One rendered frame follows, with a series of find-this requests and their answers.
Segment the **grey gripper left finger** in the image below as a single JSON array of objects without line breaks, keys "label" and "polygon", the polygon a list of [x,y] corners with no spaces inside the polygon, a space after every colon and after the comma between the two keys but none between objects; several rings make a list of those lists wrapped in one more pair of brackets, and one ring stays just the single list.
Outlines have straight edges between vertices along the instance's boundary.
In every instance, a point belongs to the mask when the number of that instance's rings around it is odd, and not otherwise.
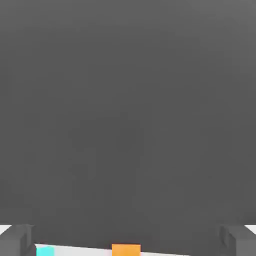
[{"label": "grey gripper left finger", "polygon": [[0,234],[0,256],[37,256],[32,224],[11,225]]}]

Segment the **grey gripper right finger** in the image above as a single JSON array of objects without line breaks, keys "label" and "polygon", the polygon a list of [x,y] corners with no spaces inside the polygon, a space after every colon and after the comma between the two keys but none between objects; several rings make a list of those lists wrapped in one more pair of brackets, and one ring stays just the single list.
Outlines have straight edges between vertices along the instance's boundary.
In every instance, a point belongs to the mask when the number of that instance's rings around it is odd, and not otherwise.
[{"label": "grey gripper right finger", "polygon": [[218,256],[256,256],[256,234],[245,225],[221,225]]}]

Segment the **large cyan box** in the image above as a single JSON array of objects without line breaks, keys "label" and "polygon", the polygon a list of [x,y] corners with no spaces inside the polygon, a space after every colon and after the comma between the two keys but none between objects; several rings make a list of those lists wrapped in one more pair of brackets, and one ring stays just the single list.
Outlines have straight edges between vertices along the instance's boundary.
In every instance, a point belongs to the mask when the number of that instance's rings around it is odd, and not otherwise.
[{"label": "large cyan box", "polygon": [[37,247],[36,256],[55,256],[55,248],[53,246]]}]

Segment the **large orange box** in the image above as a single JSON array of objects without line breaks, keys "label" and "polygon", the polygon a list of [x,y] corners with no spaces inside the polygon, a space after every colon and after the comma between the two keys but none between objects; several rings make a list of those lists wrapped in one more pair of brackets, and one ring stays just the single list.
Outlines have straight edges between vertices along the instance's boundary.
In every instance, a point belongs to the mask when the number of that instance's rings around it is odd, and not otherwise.
[{"label": "large orange box", "polygon": [[141,256],[140,244],[112,244],[112,256]]}]

